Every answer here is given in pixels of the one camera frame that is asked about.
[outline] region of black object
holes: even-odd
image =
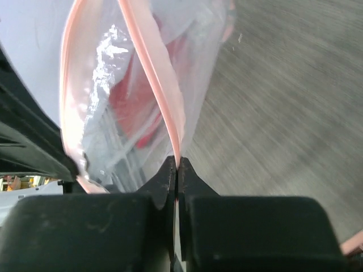
[[[0,231],[0,271],[344,271],[326,213],[303,197],[222,197],[190,161],[166,159],[136,193],[87,195],[60,132],[0,51],[0,176],[62,179],[24,197]],[[176,205],[179,204],[179,216]]]

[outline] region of red object inside bag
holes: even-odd
[[[170,42],[166,48],[172,63],[178,64],[179,73],[177,72],[177,76],[179,78],[179,75],[187,71],[185,59],[181,63],[179,61],[181,57],[186,57],[181,56],[182,50],[185,49],[185,37],[181,36]],[[152,112],[155,111],[155,107],[157,107],[158,114],[155,120],[136,143],[137,148],[143,148],[147,146],[154,136],[159,124],[162,122],[162,115],[144,70],[133,71],[135,57],[137,57],[136,53],[130,60],[124,78],[111,89],[108,100],[114,110],[118,124],[128,137],[135,135],[145,125]]]

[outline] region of transparent plastic bag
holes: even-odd
[[[76,0],[60,75],[64,148],[89,193],[132,192],[190,145],[226,0]]]

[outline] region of white surface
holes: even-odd
[[[0,0],[0,42],[23,83],[58,126],[59,60],[73,0]]]
[[[3,225],[3,222],[9,214],[10,210],[19,201],[19,196],[28,197],[50,194],[63,194],[63,187],[59,186],[58,183],[54,181],[49,184],[39,186],[37,188],[15,190],[10,192],[0,192],[0,227]]]

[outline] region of gray wood grain surface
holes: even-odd
[[[317,199],[343,241],[363,228],[363,1],[236,5],[188,157],[221,194]]]

